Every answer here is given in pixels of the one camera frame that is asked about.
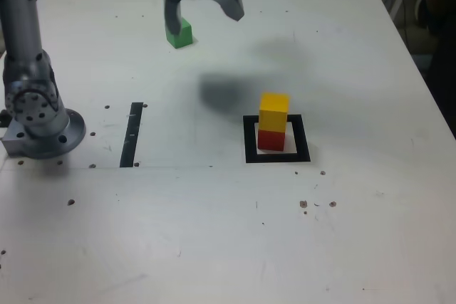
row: metal mounting plate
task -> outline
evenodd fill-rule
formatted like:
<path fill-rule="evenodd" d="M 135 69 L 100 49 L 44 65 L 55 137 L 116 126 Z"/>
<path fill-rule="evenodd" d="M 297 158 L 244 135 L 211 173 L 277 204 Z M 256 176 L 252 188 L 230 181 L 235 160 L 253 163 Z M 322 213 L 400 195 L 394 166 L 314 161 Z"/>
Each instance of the metal mounting plate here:
<path fill-rule="evenodd" d="M 68 125 L 59 134 L 50 137 L 31 137 L 21 123 L 12 120 L 1 141 L 8 155 L 45 159 L 70 152 L 84 138 L 86 125 L 79 113 L 69 109 L 66 112 L 70 118 Z"/>

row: metal cylinder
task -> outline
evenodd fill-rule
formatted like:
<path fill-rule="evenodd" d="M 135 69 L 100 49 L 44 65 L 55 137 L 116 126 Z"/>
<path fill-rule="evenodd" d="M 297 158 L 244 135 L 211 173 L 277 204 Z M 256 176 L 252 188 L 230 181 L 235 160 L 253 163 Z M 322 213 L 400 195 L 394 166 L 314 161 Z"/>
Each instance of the metal cylinder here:
<path fill-rule="evenodd" d="M 32 61 L 42 52 L 36 0 L 0 0 L 6 51 L 14 61 Z"/>

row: green cube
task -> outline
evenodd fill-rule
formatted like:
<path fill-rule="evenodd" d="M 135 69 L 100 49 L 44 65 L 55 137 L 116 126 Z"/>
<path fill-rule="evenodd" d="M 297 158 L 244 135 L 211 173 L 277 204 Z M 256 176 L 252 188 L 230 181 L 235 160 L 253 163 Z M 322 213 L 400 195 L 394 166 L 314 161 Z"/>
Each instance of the green cube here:
<path fill-rule="evenodd" d="M 167 27 L 166 39 L 176 49 L 181 48 L 183 46 L 188 46 L 189 44 L 193 43 L 192 26 L 189 24 L 188 21 L 182 18 L 182 28 L 180 30 L 180 34 L 173 35 L 172 33 L 170 33 Z"/>

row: yellow cube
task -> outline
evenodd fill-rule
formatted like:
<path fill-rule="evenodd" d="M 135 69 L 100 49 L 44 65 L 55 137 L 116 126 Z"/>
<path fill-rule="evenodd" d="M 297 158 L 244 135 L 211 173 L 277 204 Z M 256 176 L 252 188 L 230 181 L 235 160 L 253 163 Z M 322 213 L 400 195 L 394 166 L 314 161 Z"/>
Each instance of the yellow cube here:
<path fill-rule="evenodd" d="M 264 93 L 259 106 L 259 130 L 285 133 L 290 97 Z"/>

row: black tape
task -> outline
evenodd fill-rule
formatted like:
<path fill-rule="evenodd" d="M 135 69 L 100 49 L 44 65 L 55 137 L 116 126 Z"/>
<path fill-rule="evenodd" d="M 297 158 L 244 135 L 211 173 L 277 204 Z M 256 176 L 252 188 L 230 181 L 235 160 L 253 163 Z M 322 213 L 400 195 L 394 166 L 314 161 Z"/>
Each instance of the black tape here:
<path fill-rule="evenodd" d="M 136 143 L 138 142 L 138 135 L 140 133 L 142 113 L 143 103 L 131 104 L 127 132 L 125 133 L 122 156 L 120 157 L 120 167 L 133 167 L 133 162 L 135 161 Z"/>
<path fill-rule="evenodd" d="M 296 153 L 257 154 L 257 139 L 255 137 L 255 123 L 258 115 L 245 115 L 244 121 L 244 144 L 246 163 L 293 163 L 310 162 L 311 156 L 307 147 L 306 133 L 300 114 L 288 115 L 286 121 L 293 126 L 294 144 Z"/>

